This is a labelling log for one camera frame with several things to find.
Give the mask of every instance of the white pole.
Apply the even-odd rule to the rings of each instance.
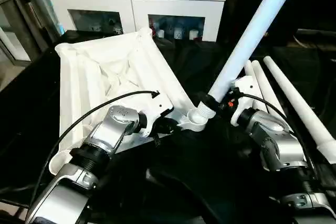
[[[224,65],[215,83],[209,91],[209,95],[221,102],[246,61],[259,44],[268,27],[280,11],[285,0],[262,0],[252,20],[241,36],[235,49]],[[199,113],[206,118],[213,118],[215,112],[206,107],[203,103],[198,106]]]
[[[264,62],[316,142],[317,149],[326,157],[329,163],[335,164],[335,139],[271,57],[265,57]]]
[[[260,90],[261,90],[261,93],[263,94],[262,96],[264,97],[264,99],[268,101],[269,103],[271,103],[272,105],[274,105],[278,110],[280,110],[282,114],[285,114],[259,61],[257,60],[252,61],[252,67],[253,67],[254,73],[256,74],[256,78],[259,83]],[[271,115],[282,120],[282,117],[277,112],[275,112],[273,109],[271,109],[269,106],[267,106],[267,109]]]
[[[253,78],[253,86],[256,90],[256,96],[259,97],[259,98],[264,98],[262,93],[261,93],[261,90],[260,90],[260,87],[259,87],[259,83],[258,83],[258,80],[257,80],[257,77],[256,77],[256,74],[254,73],[254,70],[253,70],[253,67],[252,67],[252,64],[251,64],[251,61],[248,60],[244,66],[244,71],[245,71],[245,74],[247,76],[252,76]],[[268,112],[267,111],[267,108],[266,108],[266,105],[262,102],[259,102],[257,100],[254,100],[253,101],[253,108],[254,109],[258,109],[258,110],[262,110],[262,111],[265,111],[266,113]]]

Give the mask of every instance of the curtain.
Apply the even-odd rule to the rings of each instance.
[[[31,61],[59,37],[40,0],[12,0],[1,5],[8,22]]]

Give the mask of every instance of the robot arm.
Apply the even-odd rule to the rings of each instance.
[[[153,99],[151,108],[137,112],[123,106],[112,106],[104,120],[74,148],[72,159],[65,164],[33,203],[26,223],[81,223],[88,200],[125,135],[140,133],[147,137],[156,119],[173,110],[164,94]]]
[[[237,89],[247,92],[246,87],[252,86],[243,77],[233,83],[234,91],[222,103],[209,95],[204,97],[203,102],[219,115],[229,114],[231,124],[242,127],[258,144],[262,166],[268,171],[270,182],[273,183],[270,198],[289,207],[293,216],[304,210],[327,210],[333,223],[336,223],[335,212],[308,166],[301,144],[291,134],[287,123],[264,111],[253,109],[251,98],[234,95]]]

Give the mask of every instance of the white cabinet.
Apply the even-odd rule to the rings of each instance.
[[[216,41],[225,0],[51,0],[65,30]]]

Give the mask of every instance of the black table surface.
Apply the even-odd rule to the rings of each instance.
[[[68,31],[58,43],[102,38],[102,34]],[[230,51],[213,42],[168,41],[156,45],[195,105],[198,93],[207,92]],[[273,57],[285,75],[336,137],[336,52],[318,49],[259,47],[251,59]],[[284,94],[264,66],[266,75],[289,120],[298,127],[307,144],[314,142]],[[41,166],[59,136],[60,59],[53,48],[28,66],[0,93],[2,136],[0,148],[0,199],[27,206],[31,188]],[[101,223],[122,219],[147,223],[184,222],[202,215],[220,223],[248,219],[284,223],[283,215],[264,192],[254,143],[238,128],[220,118],[209,121],[201,133],[183,131],[162,140],[159,148],[148,143],[118,154],[96,194],[96,217]],[[168,178],[171,187],[160,187],[145,179],[146,170]],[[47,174],[44,182],[51,180]]]

